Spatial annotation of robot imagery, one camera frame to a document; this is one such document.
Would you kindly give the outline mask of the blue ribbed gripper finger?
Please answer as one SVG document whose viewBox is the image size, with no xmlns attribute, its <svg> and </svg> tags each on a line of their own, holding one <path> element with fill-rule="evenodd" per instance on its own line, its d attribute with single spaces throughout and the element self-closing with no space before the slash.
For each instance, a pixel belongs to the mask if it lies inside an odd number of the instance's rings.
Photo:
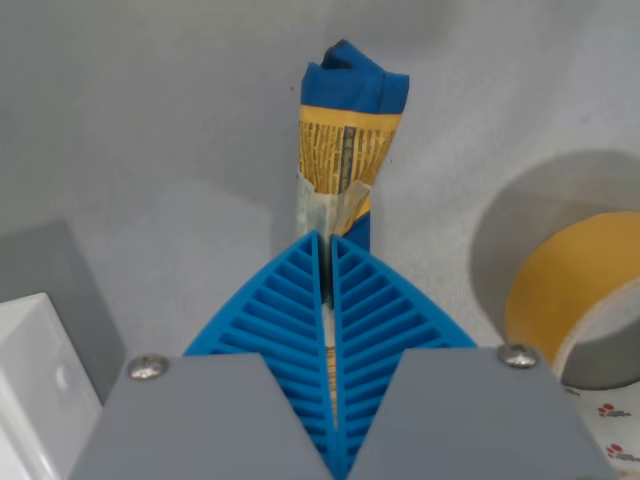
<svg viewBox="0 0 640 480">
<path fill-rule="evenodd" d="M 540 356 L 519 369 L 334 237 L 339 479 L 611 479 Z"/>
<path fill-rule="evenodd" d="M 336 479 L 319 239 L 274 258 L 155 378 L 124 372 L 76 479 Z"/>
</svg>

